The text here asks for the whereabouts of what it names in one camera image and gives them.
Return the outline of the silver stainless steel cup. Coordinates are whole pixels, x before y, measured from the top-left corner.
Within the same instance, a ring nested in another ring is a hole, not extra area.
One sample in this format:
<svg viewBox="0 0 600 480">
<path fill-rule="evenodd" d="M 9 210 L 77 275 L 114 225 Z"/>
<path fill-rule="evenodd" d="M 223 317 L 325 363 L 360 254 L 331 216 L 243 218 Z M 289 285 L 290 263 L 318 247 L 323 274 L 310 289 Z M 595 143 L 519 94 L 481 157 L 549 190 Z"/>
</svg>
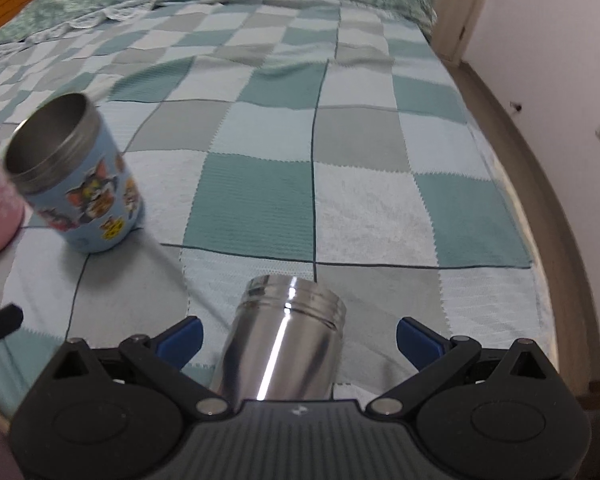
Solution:
<svg viewBox="0 0 600 480">
<path fill-rule="evenodd" d="M 236 309 L 210 389 L 233 406 L 329 399 L 346 313 L 323 285 L 298 276 L 254 278 Z"/>
</svg>

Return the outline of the blue cartoon sticker cup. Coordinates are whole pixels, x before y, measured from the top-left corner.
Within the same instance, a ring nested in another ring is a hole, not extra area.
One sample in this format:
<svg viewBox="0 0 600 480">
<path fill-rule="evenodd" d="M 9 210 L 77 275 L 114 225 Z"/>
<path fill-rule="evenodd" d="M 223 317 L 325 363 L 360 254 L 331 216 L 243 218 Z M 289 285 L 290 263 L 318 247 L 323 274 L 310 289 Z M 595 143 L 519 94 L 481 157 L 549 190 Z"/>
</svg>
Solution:
<svg viewBox="0 0 600 480">
<path fill-rule="evenodd" d="M 83 93 L 58 96 L 24 120 L 3 166 L 33 212 L 80 252 L 122 242 L 143 209 L 130 166 Z"/>
</svg>

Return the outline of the checkered teal bed blanket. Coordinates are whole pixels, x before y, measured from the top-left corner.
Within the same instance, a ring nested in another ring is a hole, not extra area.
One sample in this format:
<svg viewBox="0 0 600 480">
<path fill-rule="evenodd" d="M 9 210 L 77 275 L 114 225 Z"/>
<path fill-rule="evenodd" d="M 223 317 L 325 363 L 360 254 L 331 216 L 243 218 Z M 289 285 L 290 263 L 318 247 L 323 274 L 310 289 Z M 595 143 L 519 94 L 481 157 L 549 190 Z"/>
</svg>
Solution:
<svg viewBox="0 0 600 480">
<path fill-rule="evenodd" d="M 106 252 L 36 214 L 0 257 L 12 414 L 59 345 L 204 323 L 186 367 L 208 382 L 247 282 L 289 274 L 347 307 L 338 386 L 379 392 L 411 367 L 414 316 L 446 336 L 556 356 L 544 275 L 494 151 L 419 27 L 341 2 L 168 2 L 0 51 L 0 148 L 55 96 L 104 116 L 143 209 Z"/>
</svg>

